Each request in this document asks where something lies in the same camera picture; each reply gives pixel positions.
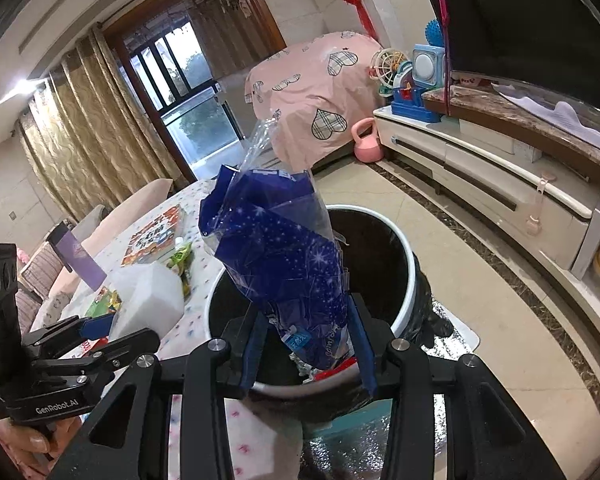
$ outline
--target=brown curtain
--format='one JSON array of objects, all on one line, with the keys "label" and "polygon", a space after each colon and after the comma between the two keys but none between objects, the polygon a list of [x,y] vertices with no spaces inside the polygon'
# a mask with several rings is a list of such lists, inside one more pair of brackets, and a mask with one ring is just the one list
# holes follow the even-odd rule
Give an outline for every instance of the brown curtain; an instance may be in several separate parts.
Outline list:
[{"label": "brown curtain", "polygon": [[189,17],[216,80],[270,55],[245,0],[192,0]]},{"label": "brown curtain", "polygon": [[67,53],[16,122],[40,181],[79,221],[156,178],[186,180],[140,111],[98,27]]}]

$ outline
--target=screw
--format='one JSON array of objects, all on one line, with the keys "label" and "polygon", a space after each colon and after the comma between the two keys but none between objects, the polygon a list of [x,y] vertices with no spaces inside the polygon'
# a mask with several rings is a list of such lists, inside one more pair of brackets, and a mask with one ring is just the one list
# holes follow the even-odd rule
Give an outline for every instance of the screw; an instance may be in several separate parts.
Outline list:
[{"label": "screw", "polygon": [[474,354],[465,354],[460,358],[460,361],[463,365],[468,366],[469,368],[475,368],[480,362],[480,358]]},{"label": "screw", "polygon": [[411,345],[406,339],[398,338],[391,341],[391,346],[398,352],[403,352],[404,350],[408,350]]},{"label": "screw", "polygon": [[209,343],[206,346],[212,352],[221,352],[226,347],[226,341],[224,339],[216,338],[209,341]]},{"label": "screw", "polygon": [[154,364],[155,358],[150,354],[141,355],[136,359],[136,364],[141,368],[149,368]]}]

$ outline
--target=pink kettlebell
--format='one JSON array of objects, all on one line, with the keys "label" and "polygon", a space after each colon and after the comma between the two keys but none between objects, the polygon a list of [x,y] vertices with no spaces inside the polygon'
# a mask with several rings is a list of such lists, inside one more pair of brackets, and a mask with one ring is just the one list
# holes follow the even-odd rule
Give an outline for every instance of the pink kettlebell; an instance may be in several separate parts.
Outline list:
[{"label": "pink kettlebell", "polygon": [[[369,126],[373,126],[371,134],[360,137],[360,132],[364,132]],[[356,141],[353,153],[360,162],[366,162],[368,164],[370,162],[382,160],[384,153],[382,152],[380,139],[378,139],[376,120],[373,117],[362,119],[354,124],[351,127],[351,135],[353,136],[353,140]]]}]

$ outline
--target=white tablecloth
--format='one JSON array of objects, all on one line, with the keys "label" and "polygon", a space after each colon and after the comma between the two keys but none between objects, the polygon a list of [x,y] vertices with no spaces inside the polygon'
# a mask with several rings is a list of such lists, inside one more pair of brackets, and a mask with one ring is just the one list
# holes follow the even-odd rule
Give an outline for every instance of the white tablecloth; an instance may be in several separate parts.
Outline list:
[{"label": "white tablecloth", "polygon": [[[186,241],[192,242],[194,252],[191,265],[191,296],[185,305],[184,316],[161,341],[157,355],[162,360],[189,354],[206,339],[202,321],[203,311],[211,286],[222,269],[222,263],[205,252],[198,230],[198,215],[200,201],[211,192],[213,186],[212,181],[202,180],[172,196],[131,225],[94,258],[99,266],[109,273],[120,266],[129,240],[135,232],[176,204],[180,204],[187,212],[183,236]],[[61,319],[75,315],[84,316],[93,294],[93,291],[81,282],[72,302],[62,312]],[[208,410],[209,407],[201,406],[201,409]],[[302,448],[302,428],[298,421],[271,415],[248,402],[237,400],[225,401],[225,410],[234,475],[237,480],[298,478]],[[180,477],[179,396],[173,400],[169,446],[170,479],[177,479]]]}]

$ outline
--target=crumpled foil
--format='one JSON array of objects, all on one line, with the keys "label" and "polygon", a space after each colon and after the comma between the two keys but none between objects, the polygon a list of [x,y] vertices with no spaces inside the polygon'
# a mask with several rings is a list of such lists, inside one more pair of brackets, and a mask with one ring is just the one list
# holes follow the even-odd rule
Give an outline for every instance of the crumpled foil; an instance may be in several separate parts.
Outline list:
[{"label": "crumpled foil", "polygon": [[[448,319],[440,302],[433,299],[433,310]],[[455,328],[448,338],[436,337],[433,348],[422,349],[431,356],[457,360],[473,349]],[[302,449],[299,480],[374,480],[379,479],[391,421],[390,402],[384,415],[355,428],[325,436],[306,438]],[[445,399],[434,396],[436,457],[446,447]]]}]

